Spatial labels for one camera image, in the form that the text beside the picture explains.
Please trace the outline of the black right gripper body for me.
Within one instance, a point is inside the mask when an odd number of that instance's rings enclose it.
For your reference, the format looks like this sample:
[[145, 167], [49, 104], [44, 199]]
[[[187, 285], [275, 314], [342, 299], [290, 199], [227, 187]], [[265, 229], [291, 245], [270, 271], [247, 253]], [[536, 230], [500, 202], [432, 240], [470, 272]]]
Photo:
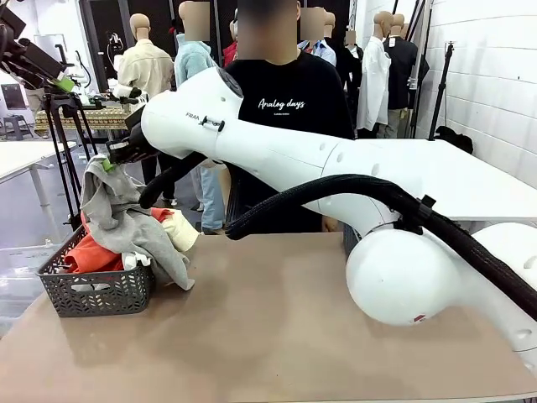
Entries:
[[141, 127], [142, 113], [143, 110], [138, 109], [125, 119], [129, 131], [128, 146], [125, 150], [125, 161], [128, 163], [146, 160], [159, 154], [159, 151], [148, 142], [143, 134]]

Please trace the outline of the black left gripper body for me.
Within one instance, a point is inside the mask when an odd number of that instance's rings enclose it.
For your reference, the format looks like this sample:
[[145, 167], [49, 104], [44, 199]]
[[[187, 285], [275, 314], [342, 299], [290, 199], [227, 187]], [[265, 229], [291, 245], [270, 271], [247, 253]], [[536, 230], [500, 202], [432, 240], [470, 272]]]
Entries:
[[24, 86], [32, 86], [32, 73], [22, 56], [23, 46], [18, 42], [1, 41], [1, 69]]

